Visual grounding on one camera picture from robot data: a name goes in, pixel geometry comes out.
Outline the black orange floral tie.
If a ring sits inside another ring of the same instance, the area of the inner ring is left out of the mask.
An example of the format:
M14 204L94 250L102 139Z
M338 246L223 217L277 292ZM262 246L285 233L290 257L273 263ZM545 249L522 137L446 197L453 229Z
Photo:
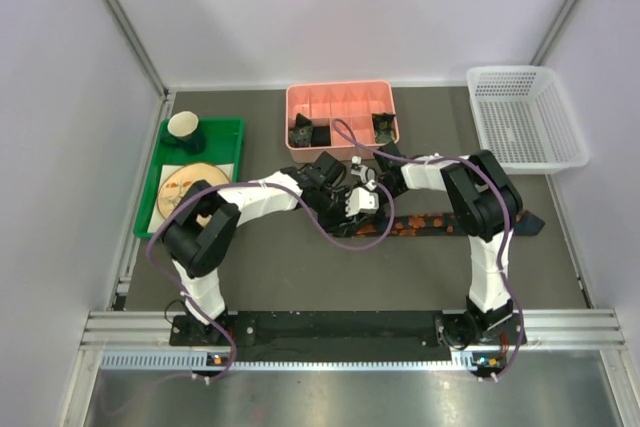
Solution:
M377 238L381 237L388 225L386 217L378 218L374 222L362 226L355 233L348 234L348 238ZM516 236L537 236L546 223L534 213L524 210L516 216L514 233ZM451 236L465 237L466 233L459 225L455 215L450 212L429 213L407 216L396 216L393 220L389 237L436 237Z

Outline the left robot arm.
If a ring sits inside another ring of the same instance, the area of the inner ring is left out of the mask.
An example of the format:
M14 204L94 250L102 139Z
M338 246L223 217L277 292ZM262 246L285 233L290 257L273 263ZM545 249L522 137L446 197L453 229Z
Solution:
M160 235L178 273L192 331L205 343L226 334L226 310L218 267L236 229L275 212L307 206L321 228L331 234L351 228L363 205L353 187L338 186L346 167L327 153L313 163L286 167L247 183L195 182L178 204L179 213Z

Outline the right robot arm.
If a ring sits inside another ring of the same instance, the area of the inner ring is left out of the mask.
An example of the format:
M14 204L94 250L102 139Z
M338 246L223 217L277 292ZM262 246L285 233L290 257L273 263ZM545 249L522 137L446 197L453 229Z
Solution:
M509 247L523 202L517 189L488 150L463 157L438 154L401 156L389 143L374 151L378 182L392 196L408 190L447 194L459 228L471 249L471 285L466 310L459 318L443 318L441 340L464 349L498 336L519 309L508 281Z

